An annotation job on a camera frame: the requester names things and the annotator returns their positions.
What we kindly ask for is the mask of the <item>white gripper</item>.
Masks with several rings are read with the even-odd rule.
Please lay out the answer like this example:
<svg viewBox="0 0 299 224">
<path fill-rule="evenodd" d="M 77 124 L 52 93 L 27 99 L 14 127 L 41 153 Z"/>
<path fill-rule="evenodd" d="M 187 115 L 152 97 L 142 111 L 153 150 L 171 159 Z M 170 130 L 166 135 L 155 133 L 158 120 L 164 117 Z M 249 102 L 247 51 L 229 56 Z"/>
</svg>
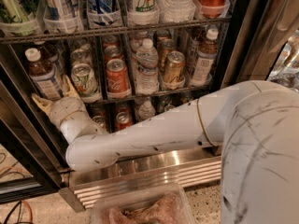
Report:
<svg viewBox="0 0 299 224">
<path fill-rule="evenodd" d="M 68 143 L 87 134 L 99 134 L 100 127 L 89 116 L 85 105 L 67 75 L 62 76 L 64 98 L 53 101 L 31 94 L 35 104 L 50 118 Z"/>
</svg>

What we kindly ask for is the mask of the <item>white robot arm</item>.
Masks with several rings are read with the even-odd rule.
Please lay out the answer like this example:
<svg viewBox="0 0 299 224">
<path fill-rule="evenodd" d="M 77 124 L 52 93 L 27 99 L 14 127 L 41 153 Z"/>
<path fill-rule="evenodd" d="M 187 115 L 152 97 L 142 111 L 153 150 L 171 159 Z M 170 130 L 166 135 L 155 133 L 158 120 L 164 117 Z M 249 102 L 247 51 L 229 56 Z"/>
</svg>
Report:
<svg viewBox="0 0 299 224">
<path fill-rule="evenodd" d="M 74 91 L 34 102 L 68 143 L 67 164 L 92 171 L 121 158 L 221 144 L 221 224 L 299 224 L 299 93 L 250 80 L 107 133 Z"/>
</svg>

